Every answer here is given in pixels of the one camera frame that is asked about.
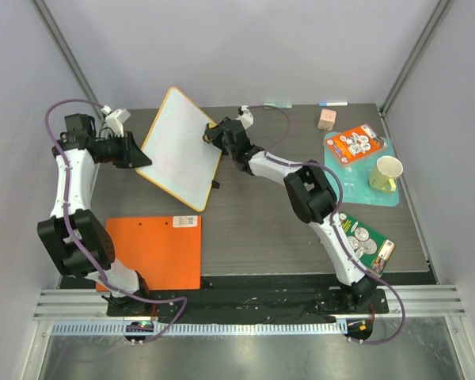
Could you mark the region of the yellow black eraser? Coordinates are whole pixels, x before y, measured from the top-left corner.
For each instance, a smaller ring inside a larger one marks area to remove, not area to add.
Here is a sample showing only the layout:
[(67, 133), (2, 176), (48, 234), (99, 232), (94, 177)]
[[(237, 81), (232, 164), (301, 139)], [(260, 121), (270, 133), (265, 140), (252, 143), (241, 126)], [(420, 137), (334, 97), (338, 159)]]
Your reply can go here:
[(204, 142), (212, 144), (212, 141), (215, 139), (215, 134), (218, 132), (217, 126), (218, 124), (215, 122), (210, 122), (205, 125), (203, 132)]

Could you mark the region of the yellow framed whiteboard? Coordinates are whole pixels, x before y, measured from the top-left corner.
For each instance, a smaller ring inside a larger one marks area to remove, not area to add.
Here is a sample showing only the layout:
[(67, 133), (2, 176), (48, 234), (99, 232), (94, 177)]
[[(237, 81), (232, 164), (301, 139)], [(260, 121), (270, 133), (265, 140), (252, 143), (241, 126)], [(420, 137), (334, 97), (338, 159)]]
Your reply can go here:
[(194, 211), (204, 211), (222, 154), (203, 141), (212, 122), (177, 87), (169, 88), (142, 144), (152, 164), (136, 172)]

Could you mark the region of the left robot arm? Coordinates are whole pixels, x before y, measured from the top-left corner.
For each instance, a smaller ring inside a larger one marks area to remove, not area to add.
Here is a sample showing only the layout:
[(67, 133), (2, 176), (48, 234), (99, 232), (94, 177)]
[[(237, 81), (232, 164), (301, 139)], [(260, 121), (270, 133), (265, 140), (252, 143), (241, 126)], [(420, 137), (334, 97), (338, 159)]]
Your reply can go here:
[(90, 203), (99, 164), (136, 169), (151, 160), (129, 131), (100, 137), (94, 117), (81, 113), (66, 116), (65, 124), (52, 149), (59, 168), (55, 205), (49, 219), (38, 223), (37, 234), (62, 276), (89, 279), (109, 290), (106, 301), (114, 312), (145, 315), (153, 305), (146, 280), (116, 258)]

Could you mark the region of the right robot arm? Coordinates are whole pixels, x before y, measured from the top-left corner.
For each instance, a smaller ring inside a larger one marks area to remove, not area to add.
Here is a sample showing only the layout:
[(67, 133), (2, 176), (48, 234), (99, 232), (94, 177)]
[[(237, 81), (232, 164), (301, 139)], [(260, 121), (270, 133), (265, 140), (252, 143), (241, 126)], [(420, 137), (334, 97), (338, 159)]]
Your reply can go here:
[(358, 313), (367, 307), (377, 280), (362, 266), (345, 235), (337, 198), (342, 192), (333, 189), (325, 175), (327, 171), (315, 161), (288, 161), (251, 143), (240, 119), (209, 123), (203, 140), (230, 156), (240, 171), (285, 188), (294, 214), (314, 231), (329, 255), (344, 308)]

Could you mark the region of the green marker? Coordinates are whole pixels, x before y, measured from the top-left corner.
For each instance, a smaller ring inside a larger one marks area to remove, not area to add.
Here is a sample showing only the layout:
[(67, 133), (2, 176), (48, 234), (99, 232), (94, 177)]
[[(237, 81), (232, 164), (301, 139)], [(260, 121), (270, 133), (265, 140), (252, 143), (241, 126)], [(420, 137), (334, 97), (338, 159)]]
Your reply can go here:
[(262, 104), (263, 108), (278, 108), (278, 109), (291, 109), (291, 103), (275, 103), (275, 102), (264, 102)]

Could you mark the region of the blue white marker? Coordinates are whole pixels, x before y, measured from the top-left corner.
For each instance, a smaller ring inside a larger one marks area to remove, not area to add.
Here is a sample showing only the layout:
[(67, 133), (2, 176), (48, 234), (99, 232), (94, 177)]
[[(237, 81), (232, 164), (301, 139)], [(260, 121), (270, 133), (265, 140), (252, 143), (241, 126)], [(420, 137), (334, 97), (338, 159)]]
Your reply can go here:
[(348, 106), (347, 101), (341, 101), (341, 102), (321, 102), (319, 103), (320, 107), (345, 107)]

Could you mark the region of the orange plastic board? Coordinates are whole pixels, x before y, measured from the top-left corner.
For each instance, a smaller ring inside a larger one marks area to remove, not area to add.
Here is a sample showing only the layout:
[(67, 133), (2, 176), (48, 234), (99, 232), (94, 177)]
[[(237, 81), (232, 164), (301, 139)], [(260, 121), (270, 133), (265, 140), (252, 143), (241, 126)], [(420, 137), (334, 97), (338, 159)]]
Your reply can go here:
[(139, 272), (151, 290), (200, 289), (200, 216), (109, 218), (105, 229), (114, 244), (116, 259)]

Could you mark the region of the pink cube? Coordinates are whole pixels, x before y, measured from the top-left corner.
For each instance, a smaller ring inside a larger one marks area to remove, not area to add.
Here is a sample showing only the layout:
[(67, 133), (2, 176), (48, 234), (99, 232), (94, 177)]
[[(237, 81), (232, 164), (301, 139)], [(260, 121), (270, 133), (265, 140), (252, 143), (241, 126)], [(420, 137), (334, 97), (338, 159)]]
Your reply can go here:
[(336, 122), (336, 111), (323, 108), (317, 123), (317, 128), (323, 131), (331, 131)]

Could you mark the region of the orange toy box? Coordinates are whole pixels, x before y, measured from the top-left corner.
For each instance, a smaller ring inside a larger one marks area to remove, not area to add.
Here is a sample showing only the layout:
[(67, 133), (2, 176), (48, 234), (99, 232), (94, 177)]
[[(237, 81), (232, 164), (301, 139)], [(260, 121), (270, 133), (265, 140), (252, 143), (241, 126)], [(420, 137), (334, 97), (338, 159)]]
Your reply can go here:
[(388, 147), (385, 139), (379, 136), (369, 124), (327, 136), (324, 144), (326, 150), (341, 166), (370, 158)]

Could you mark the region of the teal silicone mat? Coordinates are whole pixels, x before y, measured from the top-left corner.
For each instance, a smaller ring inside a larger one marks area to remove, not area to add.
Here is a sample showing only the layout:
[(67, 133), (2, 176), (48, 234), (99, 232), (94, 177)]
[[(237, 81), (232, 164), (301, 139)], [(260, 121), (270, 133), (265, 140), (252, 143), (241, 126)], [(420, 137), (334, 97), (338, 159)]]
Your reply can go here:
[(383, 152), (364, 158), (355, 164), (343, 167), (327, 147), (324, 148), (324, 165), (332, 170), (343, 186), (343, 202), (357, 203), (370, 206), (396, 207), (400, 203), (399, 189), (394, 193), (378, 192), (368, 184), (371, 170), (376, 161), (384, 155), (395, 156), (393, 145), (387, 137), (383, 137), (387, 147)]

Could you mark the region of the yellow-green paper cup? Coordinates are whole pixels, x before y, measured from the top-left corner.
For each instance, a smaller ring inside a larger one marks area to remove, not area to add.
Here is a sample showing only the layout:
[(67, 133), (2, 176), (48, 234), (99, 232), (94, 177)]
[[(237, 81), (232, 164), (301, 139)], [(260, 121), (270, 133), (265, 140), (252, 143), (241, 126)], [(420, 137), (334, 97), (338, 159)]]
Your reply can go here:
[(402, 163), (393, 156), (382, 156), (370, 172), (368, 184), (372, 189), (384, 193), (394, 193), (397, 190), (397, 179), (403, 173)]

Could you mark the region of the green packaged book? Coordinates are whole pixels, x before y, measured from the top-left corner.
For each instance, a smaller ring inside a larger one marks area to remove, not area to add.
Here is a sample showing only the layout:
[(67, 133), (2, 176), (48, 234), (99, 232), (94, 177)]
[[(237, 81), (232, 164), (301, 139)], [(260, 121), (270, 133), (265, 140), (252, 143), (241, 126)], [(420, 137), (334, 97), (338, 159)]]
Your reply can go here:
[(339, 214), (341, 226), (356, 256), (370, 272), (382, 276), (396, 244), (349, 214)]

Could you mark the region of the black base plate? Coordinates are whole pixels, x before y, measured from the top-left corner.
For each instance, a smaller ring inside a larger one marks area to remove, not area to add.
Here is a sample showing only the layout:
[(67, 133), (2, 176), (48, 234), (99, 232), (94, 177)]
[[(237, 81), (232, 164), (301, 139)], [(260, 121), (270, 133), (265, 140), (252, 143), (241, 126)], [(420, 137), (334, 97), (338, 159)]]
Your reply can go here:
[(385, 292), (372, 291), (357, 306), (344, 295), (334, 275), (236, 275), (203, 276), (198, 290), (151, 291), (154, 299), (185, 297), (181, 317), (204, 323), (229, 323), (234, 317), (292, 317), (296, 310), (310, 314), (386, 314)]

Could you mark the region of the aluminium frame rail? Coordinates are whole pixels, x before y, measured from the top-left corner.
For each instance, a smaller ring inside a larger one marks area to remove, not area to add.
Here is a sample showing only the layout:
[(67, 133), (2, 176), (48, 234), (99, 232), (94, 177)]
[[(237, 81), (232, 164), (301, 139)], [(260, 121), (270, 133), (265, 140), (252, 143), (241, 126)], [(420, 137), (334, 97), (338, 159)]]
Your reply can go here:
[(465, 308), (455, 285), (404, 285), (393, 288), (407, 317), (464, 317)]

